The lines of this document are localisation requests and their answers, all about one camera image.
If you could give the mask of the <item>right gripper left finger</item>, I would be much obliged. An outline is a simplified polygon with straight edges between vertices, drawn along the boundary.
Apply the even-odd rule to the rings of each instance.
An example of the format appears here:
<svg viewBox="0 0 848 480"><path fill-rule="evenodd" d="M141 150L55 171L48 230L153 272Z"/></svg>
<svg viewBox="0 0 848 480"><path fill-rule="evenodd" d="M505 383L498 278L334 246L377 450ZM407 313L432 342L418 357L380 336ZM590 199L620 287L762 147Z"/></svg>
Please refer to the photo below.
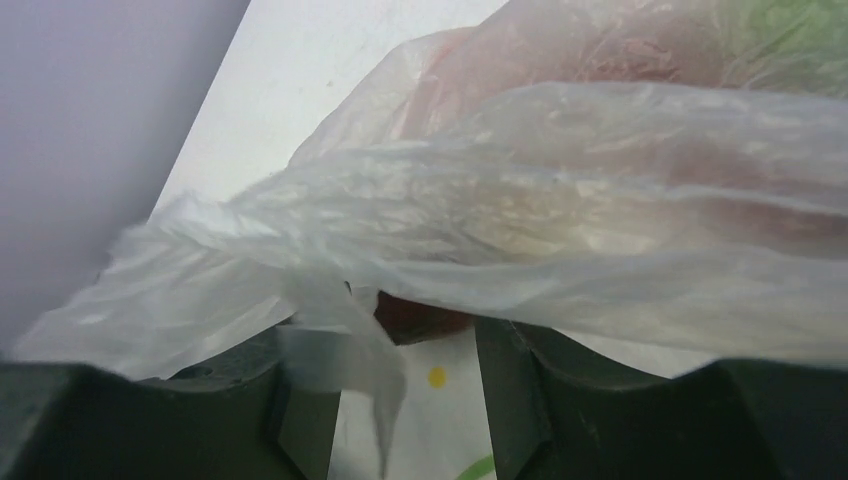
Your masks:
<svg viewBox="0 0 848 480"><path fill-rule="evenodd" d="M324 479L339 398L291 386L274 331L166 379L1 366L5 479Z"/></svg>

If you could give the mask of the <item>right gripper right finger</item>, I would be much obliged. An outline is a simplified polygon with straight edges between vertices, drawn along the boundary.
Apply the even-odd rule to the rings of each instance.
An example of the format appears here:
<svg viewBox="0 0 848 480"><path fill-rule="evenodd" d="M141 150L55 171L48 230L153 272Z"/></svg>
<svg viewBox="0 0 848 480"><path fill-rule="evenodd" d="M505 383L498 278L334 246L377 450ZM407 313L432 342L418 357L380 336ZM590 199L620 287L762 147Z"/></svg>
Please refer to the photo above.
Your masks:
<svg viewBox="0 0 848 480"><path fill-rule="evenodd" d="M847 373L719 360L674 379L554 330L475 326L501 479L843 479Z"/></svg>

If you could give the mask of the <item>dark red fake plum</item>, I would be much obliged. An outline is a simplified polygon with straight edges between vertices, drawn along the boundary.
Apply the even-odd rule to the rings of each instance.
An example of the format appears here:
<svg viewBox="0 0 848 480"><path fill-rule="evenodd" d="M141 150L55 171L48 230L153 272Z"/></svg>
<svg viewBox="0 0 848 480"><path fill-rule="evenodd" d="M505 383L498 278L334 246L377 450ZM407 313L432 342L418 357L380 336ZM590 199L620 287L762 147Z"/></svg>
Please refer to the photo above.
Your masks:
<svg viewBox="0 0 848 480"><path fill-rule="evenodd" d="M390 339L399 346L442 339L473 326L472 315L393 297L377 296L374 317Z"/></svg>

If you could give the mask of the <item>clear plastic bag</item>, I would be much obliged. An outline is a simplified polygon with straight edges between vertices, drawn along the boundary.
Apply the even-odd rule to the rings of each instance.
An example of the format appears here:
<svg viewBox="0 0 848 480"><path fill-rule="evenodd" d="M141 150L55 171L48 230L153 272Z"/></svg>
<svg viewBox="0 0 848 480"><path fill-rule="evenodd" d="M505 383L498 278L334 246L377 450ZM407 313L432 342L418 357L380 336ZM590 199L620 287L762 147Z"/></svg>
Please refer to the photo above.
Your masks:
<svg viewBox="0 0 848 480"><path fill-rule="evenodd" d="M14 346L161 377L281 327L366 395L374 478L413 363L378 296L735 357L847 360L847 5L512 1L388 55L281 172L184 196Z"/></svg>

